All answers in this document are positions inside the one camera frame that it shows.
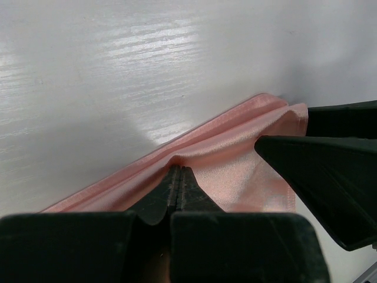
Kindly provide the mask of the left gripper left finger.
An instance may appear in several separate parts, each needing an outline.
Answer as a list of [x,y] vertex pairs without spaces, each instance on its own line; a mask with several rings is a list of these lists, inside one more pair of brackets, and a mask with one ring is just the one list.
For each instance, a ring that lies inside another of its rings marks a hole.
[[169,217],[180,168],[124,212],[1,219],[2,282],[169,282]]

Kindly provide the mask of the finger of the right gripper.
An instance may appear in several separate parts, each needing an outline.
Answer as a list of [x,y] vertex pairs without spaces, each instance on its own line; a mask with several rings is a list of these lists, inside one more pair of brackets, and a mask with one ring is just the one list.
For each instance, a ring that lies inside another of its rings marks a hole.
[[343,249],[376,245],[376,140],[262,136],[254,148]]
[[376,138],[376,101],[311,107],[308,113],[307,136]]

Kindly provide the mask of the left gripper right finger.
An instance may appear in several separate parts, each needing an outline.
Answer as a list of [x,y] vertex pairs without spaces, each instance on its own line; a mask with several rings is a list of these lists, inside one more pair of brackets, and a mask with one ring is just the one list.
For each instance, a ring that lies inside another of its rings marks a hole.
[[172,282],[329,282],[310,222],[222,211],[184,167],[170,218]]

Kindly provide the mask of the pink satin napkin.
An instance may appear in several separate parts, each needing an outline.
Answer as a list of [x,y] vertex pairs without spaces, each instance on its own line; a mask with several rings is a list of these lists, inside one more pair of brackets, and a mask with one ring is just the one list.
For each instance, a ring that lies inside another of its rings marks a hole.
[[122,211],[141,200],[169,168],[190,167],[227,212],[292,212],[290,186],[255,151],[262,135],[304,136],[305,104],[258,94],[165,143],[125,168],[53,204],[48,213]]

